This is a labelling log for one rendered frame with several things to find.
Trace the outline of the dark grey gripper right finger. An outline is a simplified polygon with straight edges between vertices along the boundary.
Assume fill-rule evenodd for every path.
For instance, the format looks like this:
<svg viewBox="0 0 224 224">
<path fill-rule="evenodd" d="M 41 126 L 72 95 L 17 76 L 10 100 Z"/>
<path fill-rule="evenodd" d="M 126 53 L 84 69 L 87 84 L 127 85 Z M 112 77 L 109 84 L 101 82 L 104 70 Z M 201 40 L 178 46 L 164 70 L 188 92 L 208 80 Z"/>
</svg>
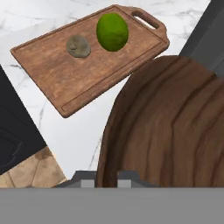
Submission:
<svg viewBox="0 0 224 224">
<path fill-rule="evenodd" d="M 136 171 L 120 171 L 117 174 L 117 187 L 118 188 L 149 188 L 157 187 L 148 181 L 141 180 Z"/>
</svg>

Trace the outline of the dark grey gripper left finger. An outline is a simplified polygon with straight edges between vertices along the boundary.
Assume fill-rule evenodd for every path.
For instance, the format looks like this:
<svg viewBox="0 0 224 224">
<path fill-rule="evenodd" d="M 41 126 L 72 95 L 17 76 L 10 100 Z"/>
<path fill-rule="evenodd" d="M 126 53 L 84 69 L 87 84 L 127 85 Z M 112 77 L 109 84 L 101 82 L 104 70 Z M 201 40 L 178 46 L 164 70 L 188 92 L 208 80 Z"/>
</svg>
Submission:
<svg viewBox="0 0 224 224">
<path fill-rule="evenodd" d="M 73 177 L 57 185 L 60 188 L 94 188 L 96 171 L 76 171 Z"/>
</svg>

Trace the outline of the brown wooden bowl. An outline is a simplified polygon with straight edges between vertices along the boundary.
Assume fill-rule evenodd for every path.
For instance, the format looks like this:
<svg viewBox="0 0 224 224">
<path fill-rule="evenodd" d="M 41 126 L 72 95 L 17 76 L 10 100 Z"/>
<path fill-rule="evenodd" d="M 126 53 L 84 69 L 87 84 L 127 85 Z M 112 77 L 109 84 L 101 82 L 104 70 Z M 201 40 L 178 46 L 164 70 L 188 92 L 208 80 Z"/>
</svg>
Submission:
<svg viewBox="0 0 224 224">
<path fill-rule="evenodd" d="M 105 127 L 96 184 L 123 171 L 158 186 L 224 187 L 224 79 L 183 56 L 137 69 Z"/>
</svg>

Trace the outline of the dark cabinet front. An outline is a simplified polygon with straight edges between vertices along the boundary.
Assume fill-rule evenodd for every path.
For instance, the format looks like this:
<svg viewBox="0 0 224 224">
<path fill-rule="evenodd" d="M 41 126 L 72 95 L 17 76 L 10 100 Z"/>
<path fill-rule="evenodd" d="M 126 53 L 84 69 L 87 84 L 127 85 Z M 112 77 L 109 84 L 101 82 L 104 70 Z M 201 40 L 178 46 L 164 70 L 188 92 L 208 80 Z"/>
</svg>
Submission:
<svg viewBox="0 0 224 224">
<path fill-rule="evenodd" d="M 0 66 L 0 175 L 45 147 L 44 138 Z"/>
</svg>

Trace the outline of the brown wooden cutting board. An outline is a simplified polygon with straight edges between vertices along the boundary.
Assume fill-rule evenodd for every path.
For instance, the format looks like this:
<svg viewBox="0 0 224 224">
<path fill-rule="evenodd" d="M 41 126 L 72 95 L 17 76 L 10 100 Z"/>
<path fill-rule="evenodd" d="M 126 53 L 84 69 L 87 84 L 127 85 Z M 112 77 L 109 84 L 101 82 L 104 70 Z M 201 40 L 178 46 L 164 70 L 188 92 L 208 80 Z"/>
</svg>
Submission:
<svg viewBox="0 0 224 224">
<path fill-rule="evenodd" d="M 106 13 L 117 13 L 129 27 L 129 39 L 118 52 L 102 48 L 96 25 Z M 84 59 L 67 52 L 74 34 L 87 39 L 91 53 Z M 111 5 L 10 49 L 21 67 L 65 118 L 113 87 L 169 46 L 165 25 L 136 7 Z"/>
</svg>

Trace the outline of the green lime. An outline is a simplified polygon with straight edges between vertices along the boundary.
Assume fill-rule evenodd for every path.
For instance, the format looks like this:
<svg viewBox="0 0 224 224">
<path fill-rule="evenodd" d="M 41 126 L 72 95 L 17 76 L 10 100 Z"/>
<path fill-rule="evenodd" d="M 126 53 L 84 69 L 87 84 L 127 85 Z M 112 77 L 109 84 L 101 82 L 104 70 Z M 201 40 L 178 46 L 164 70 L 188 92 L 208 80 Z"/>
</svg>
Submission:
<svg viewBox="0 0 224 224">
<path fill-rule="evenodd" d="M 117 52 L 126 45 L 129 38 L 129 28 L 120 15 L 107 13 L 98 20 L 96 36 L 105 50 Z"/>
</svg>

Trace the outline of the dark grey appliance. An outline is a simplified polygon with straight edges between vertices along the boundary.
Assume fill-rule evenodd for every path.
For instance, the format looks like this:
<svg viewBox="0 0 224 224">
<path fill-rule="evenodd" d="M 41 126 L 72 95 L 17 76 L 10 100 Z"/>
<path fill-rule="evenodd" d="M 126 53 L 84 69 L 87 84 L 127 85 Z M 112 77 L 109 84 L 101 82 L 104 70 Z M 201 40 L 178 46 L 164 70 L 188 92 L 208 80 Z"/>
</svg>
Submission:
<svg viewBox="0 0 224 224">
<path fill-rule="evenodd" d="M 211 0 L 180 55 L 224 78 L 224 0 Z"/>
</svg>

